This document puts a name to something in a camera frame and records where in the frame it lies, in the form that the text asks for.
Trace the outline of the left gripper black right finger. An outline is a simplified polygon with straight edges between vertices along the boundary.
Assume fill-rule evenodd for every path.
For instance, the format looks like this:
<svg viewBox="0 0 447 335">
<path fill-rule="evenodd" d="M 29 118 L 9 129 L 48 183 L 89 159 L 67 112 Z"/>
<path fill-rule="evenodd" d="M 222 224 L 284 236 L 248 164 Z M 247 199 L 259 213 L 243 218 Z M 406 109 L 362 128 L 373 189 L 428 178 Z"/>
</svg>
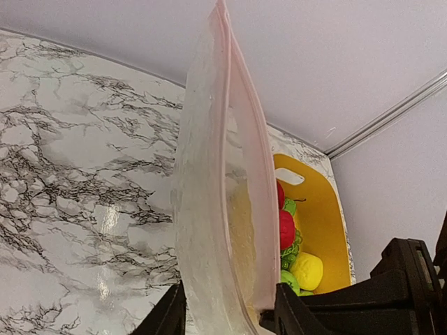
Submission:
<svg viewBox="0 0 447 335">
<path fill-rule="evenodd" d="M 330 335 L 305 306 L 299 296 L 285 283 L 276 285 L 273 310 L 264 310 L 260 317 L 260 326 L 275 334 L 288 335 Z"/>
</svg>

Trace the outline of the red bell pepper toy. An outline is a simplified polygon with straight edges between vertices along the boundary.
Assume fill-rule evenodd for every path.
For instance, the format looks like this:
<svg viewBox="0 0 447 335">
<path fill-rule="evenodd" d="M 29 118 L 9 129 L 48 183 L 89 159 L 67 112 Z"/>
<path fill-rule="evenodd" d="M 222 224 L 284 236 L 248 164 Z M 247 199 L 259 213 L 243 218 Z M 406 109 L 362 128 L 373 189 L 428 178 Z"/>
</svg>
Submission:
<svg viewBox="0 0 447 335">
<path fill-rule="evenodd" d="M 282 185 L 279 183 L 279 181 L 276 181 L 277 184 L 277 199 L 278 199 L 278 206 L 279 210 L 282 210 L 284 208 L 285 203 L 285 193 Z"/>
</svg>

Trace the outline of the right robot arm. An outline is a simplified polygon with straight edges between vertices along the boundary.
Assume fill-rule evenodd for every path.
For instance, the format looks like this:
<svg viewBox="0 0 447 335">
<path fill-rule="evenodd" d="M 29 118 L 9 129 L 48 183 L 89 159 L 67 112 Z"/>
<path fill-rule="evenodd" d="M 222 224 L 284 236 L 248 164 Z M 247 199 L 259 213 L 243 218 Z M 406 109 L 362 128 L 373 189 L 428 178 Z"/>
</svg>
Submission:
<svg viewBox="0 0 447 335">
<path fill-rule="evenodd" d="M 422 240 L 394 238 L 368 280 L 303 302 L 338 334 L 445 334 L 446 227 L 434 257 Z"/>
</svg>

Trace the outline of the red apple toy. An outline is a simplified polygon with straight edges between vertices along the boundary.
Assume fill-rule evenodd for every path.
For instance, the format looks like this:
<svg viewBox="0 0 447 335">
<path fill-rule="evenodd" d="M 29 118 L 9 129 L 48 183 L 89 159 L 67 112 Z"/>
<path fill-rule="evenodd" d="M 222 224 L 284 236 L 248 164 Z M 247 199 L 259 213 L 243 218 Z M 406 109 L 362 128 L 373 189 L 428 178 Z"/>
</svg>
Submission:
<svg viewBox="0 0 447 335">
<path fill-rule="evenodd" d="M 291 214 L 285 210 L 279 211 L 280 249 L 289 248 L 295 241 L 295 223 Z"/>
</svg>

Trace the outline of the yellow lemon toy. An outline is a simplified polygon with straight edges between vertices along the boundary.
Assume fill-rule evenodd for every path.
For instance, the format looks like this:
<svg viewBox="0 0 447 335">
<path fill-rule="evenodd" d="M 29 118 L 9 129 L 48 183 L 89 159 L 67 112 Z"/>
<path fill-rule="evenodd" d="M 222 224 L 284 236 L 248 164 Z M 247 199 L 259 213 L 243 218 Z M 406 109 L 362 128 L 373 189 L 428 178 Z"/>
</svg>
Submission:
<svg viewBox="0 0 447 335">
<path fill-rule="evenodd" d="M 300 252 L 289 271 L 301 289 L 314 291 L 323 278 L 323 261 L 310 253 Z"/>
</svg>

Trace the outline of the clear zip top bag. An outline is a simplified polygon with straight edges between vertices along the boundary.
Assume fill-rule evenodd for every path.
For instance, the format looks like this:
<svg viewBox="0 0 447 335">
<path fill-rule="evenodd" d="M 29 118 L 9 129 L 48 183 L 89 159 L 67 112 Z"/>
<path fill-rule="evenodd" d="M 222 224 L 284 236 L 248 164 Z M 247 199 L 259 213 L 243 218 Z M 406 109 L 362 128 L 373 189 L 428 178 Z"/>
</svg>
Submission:
<svg viewBox="0 0 447 335">
<path fill-rule="evenodd" d="M 279 282 L 279 210 L 265 116 L 226 3 L 186 81 L 171 200 L 177 261 L 199 334 L 262 334 Z"/>
</svg>

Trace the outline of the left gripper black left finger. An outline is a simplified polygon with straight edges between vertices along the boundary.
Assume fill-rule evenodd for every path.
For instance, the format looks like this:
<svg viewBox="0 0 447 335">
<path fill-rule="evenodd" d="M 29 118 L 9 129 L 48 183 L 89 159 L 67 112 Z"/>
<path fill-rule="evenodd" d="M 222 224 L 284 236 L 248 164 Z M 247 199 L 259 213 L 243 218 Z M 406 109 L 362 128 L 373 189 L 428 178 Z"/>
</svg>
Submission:
<svg viewBox="0 0 447 335">
<path fill-rule="evenodd" d="M 185 335 L 186 296 L 183 283 L 172 285 L 132 335 Z"/>
</svg>

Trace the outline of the green apple toy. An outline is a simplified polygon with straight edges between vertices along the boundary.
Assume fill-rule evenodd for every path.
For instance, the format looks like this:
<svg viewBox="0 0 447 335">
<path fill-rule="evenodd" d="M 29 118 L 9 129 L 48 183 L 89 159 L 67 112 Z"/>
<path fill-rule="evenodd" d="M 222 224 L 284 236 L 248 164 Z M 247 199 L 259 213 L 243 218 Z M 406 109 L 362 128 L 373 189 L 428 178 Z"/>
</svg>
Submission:
<svg viewBox="0 0 447 335">
<path fill-rule="evenodd" d="M 292 273 L 285 269 L 281 270 L 281 283 L 287 284 L 297 296 L 300 296 L 300 285 L 298 280 Z"/>
</svg>

